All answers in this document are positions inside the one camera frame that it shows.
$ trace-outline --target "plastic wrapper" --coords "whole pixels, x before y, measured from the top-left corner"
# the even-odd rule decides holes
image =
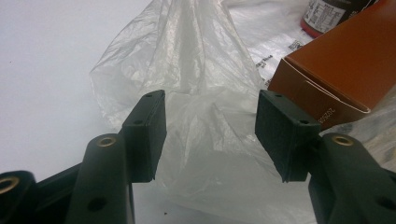
[[[307,182],[283,184],[254,134],[259,90],[283,56],[311,40],[299,26],[307,4],[154,0],[92,69],[115,129],[143,94],[166,91],[156,182],[172,201],[247,223],[316,223]]]

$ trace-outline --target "cardboard box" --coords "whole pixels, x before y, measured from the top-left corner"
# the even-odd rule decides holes
[[[361,119],[396,83],[396,0],[380,0],[280,62],[268,90],[322,129]]]

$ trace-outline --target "screw hole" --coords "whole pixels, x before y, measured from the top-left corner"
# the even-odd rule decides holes
[[[341,146],[350,147],[350,146],[353,145],[352,140],[350,140],[350,139],[348,139],[348,138],[345,138],[345,137],[343,137],[343,136],[334,136],[334,137],[332,138],[332,140],[333,140],[335,143],[337,143],[338,145],[341,145]]]
[[[97,212],[102,210],[106,206],[106,204],[107,204],[106,198],[102,198],[102,197],[94,198],[88,203],[87,208],[90,212]]]
[[[114,143],[116,143],[117,140],[114,137],[104,137],[102,139],[100,139],[96,145],[99,147],[109,147],[111,145],[113,145]]]
[[[0,179],[0,194],[7,193],[20,183],[16,176],[7,176]]]
[[[393,210],[396,211],[396,203],[394,203],[391,199],[386,198],[386,197],[378,197],[376,199],[376,202],[381,205],[382,207],[388,209],[388,210]]]

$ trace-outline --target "plastic packaging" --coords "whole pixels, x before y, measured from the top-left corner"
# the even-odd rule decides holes
[[[307,182],[281,183],[254,134],[259,90],[311,40],[299,25],[307,4],[154,0],[92,69],[116,129],[141,95],[166,91],[156,182],[172,201],[248,223],[316,223]]]

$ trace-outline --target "crumpled plastic bag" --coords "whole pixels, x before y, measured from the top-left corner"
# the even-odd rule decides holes
[[[172,201],[248,223],[316,223],[307,182],[282,183],[254,133],[259,90],[311,40],[299,26],[307,4],[154,0],[92,69],[116,129],[143,94],[166,91],[156,182]]]

